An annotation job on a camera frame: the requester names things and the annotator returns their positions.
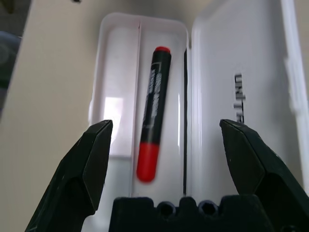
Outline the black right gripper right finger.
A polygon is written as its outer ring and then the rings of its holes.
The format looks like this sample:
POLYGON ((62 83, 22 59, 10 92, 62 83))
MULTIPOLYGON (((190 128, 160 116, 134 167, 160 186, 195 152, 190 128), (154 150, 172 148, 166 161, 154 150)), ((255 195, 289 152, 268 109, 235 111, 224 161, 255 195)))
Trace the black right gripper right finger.
POLYGON ((248 126, 220 121, 229 171, 239 194, 256 195, 277 232, 309 230, 309 197, 281 158, 248 126))

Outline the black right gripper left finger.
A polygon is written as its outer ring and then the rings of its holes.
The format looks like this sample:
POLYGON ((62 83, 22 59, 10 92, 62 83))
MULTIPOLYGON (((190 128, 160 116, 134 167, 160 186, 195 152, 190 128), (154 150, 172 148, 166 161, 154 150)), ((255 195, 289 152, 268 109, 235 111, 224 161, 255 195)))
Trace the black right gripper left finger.
POLYGON ((80 232, 98 210, 107 174, 113 123, 91 125, 60 161, 28 232, 80 232))

